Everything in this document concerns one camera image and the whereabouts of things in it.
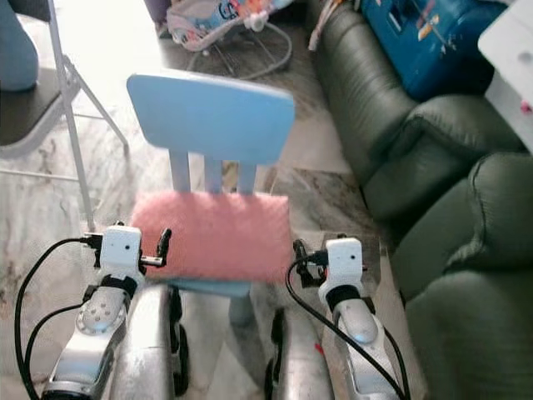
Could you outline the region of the silver robot leg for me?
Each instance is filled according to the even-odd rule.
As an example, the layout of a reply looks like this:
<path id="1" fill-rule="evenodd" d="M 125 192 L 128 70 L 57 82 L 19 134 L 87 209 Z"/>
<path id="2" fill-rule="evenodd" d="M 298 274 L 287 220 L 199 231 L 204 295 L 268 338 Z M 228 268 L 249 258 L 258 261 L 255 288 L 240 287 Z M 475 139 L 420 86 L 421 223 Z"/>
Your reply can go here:
<path id="1" fill-rule="evenodd" d="M 177 400 L 187 390 L 187 340 L 176 289 L 155 283 L 131 301 L 109 400 Z"/>
<path id="2" fill-rule="evenodd" d="M 330 369 L 315 323 L 296 306 L 281 307 L 271 320 L 273 357 L 266 364 L 266 400 L 334 400 Z"/>

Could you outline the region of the dark green leather sofa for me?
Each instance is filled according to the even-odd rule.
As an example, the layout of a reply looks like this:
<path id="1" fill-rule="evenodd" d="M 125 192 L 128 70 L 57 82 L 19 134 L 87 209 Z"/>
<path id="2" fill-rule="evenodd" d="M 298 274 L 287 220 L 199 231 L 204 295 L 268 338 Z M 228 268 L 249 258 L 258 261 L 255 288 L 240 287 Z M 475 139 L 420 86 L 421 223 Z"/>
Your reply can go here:
<path id="1" fill-rule="evenodd" d="M 371 218 L 387 233 L 430 400 L 533 400 L 533 153 L 484 97 L 417 102 L 361 0 L 312 60 Z"/>

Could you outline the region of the patterned baby bouncer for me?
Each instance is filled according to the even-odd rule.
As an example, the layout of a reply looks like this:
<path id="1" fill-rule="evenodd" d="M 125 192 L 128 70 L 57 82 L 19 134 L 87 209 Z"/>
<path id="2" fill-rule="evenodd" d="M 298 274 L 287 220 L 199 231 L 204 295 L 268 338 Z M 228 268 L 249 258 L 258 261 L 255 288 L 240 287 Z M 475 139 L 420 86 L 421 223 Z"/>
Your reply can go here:
<path id="1" fill-rule="evenodd" d="M 167 9 L 165 27 L 172 41 L 191 54 L 186 70 L 194 72 L 199 58 L 216 53 L 223 60 L 229 78 L 254 80 L 279 69 L 288 68 L 293 56 L 293 42 L 288 33 L 270 22 L 274 12 L 289 7 L 294 0 L 182 0 Z M 286 44 L 282 56 L 275 56 L 257 37 L 264 30 L 271 30 Z M 218 47 L 228 37 L 249 37 L 267 55 L 266 67 L 258 72 L 240 75 L 226 60 Z"/>

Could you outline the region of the light blue child chair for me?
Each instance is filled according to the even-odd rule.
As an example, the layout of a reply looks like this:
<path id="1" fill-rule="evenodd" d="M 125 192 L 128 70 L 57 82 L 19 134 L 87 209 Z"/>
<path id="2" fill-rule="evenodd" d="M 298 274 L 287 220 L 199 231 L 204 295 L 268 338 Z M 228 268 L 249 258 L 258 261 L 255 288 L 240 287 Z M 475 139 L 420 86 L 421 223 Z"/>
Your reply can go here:
<path id="1" fill-rule="evenodd" d="M 134 73 L 126 88 L 143 136 L 167 150 L 172 185 L 163 192 L 254 194 L 262 165 L 277 163 L 296 119 L 289 92 L 186 72 Z M 233 325 L 254 320 L 251 294 L 228 297 Z"/>

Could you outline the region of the white box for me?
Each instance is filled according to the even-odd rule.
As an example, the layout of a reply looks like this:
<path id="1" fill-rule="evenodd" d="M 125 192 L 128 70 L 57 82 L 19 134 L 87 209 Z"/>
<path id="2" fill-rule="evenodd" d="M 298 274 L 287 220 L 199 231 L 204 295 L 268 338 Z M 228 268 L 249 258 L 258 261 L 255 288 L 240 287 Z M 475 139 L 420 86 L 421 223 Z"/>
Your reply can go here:
<path id="1" fill-rule="evenodd" d="M 533 153 L 533 0 L 500 0 L 506 10 L 477 48 L 494 68 L 485 98 Z"/>

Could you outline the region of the pink minky pillow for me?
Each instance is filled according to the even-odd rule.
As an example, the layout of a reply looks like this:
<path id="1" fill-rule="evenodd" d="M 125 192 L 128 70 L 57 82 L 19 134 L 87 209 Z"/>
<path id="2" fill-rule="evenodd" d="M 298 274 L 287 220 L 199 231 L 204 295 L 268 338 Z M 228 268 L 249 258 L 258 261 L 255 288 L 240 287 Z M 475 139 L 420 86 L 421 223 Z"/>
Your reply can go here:
<path id="1" fill-rule="evenodd" d="M 288 197 L 254 193 L 153 192 L 138 198 L 129 218 L 156 251 L 163 230 L 172 237 L 152 279 L 280 283 L 292 262 Z"/>

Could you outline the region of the grey folding chair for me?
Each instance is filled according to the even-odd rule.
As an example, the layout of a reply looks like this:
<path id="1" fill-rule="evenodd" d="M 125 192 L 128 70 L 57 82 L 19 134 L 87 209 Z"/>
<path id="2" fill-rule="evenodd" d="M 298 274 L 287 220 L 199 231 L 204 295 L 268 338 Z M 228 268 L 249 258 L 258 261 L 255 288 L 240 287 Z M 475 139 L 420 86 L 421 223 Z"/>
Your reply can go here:
<path id="1" fill-rule="evenodd" d="M 99 119 L 109 125 L 112 133 L 121 142 L 124 153 L 129 152 L 129 141 L 63 50 L 58 29 L 56 0 L 11 0 L 11 4 L 16 14 L 33 17 L 39 22 L 48 24 L 54 66 L 39 68 L 37 85 L 31 90 L 0 92 L 2 138 L 0 156 L 2 159 L 18 159 L 30 155 L 34 149 L 43 144 L 43 140 L 52 133 L 60 121 L 65 121 L 76 175 L 7 170 L 7 168 L 0 168 L 0 173 L 47 179 L 51 182 L 76 183 L 79 189 L 77 201 L 85 228 L 95 230 L 96 221 L 88 186 L 87 168 L 80 148 L 80 138 L 77 135 L 76 118 L 79 114 L 73 111 L 73 100 L 81 94 L 91 100 L 97 110 L 91 118 Z"/>

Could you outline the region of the silver right robot leg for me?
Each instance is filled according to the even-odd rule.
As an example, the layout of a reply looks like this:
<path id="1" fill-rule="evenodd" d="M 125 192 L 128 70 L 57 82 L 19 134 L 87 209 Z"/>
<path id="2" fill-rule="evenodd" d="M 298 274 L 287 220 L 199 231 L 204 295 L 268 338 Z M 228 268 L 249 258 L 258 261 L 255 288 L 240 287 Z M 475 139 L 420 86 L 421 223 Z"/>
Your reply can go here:
<path id="1" fill-rule="evenodd" d="M 266 364 L 266 400 L 334 400 L 330 369 L 315 323 L 296 306 L 281 307 L 271 320 L 273 357 Z"/>

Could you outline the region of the blue cushion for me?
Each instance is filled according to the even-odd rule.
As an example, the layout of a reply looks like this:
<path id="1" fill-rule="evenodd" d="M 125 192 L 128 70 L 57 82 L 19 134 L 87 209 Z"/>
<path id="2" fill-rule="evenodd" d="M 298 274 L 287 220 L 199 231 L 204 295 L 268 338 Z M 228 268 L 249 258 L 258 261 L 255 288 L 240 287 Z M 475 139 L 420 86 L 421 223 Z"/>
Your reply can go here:
<path id="1" fill-rule="evenodd" d="M 8 2 L 0 2 L 0 48 L 1 90 L 21 92 L 34 88 L 39 69 L 37 49 Z"/>

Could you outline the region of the purple cloth item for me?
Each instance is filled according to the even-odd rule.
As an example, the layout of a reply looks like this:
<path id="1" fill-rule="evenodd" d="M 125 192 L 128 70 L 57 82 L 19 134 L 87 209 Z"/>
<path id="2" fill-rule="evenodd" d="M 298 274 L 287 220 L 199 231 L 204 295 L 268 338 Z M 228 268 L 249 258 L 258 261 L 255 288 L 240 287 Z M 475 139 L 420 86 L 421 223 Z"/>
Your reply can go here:
<path id="1" fill-rule="evenodd" d="M 172 0 L 143 0 L 150 19 L 156 24 L 163 24 L 167 19 L 167 10 Z"/>

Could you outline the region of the white pink cloth strip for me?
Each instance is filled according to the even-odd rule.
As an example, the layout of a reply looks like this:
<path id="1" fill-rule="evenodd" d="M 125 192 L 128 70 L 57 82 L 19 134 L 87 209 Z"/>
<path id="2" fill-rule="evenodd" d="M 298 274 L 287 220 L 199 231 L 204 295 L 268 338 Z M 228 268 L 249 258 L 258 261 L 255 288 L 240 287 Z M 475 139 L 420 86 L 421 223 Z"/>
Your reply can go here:
<path id="1" fill-rule="evenodd" d="M 331 18 L 332 14 L 344 3 L 344 0 L 321 0 L 319 2 L 322 5 L 319 15 L 317 15 L 317 20 L 315 27 L 310 32 L 308 50 L 316 51 L 317 46 L 319 46 L 320 39 L 322 38 L 322 31 L 325 27 L 325 23 L 328 22 L 328 19 Z"/>

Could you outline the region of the silver left robot leg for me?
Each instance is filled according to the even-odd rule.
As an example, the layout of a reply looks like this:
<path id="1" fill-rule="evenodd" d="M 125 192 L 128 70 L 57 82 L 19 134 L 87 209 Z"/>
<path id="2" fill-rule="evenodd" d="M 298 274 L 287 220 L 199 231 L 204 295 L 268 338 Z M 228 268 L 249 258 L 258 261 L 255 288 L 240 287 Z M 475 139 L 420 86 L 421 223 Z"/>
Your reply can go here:
<path id="1" fill-rule="evenodd" d="M 187 390 L 187 340 L 176 289 L 155 283 L 131 301 L 109 400 L 177 400 Z"/>

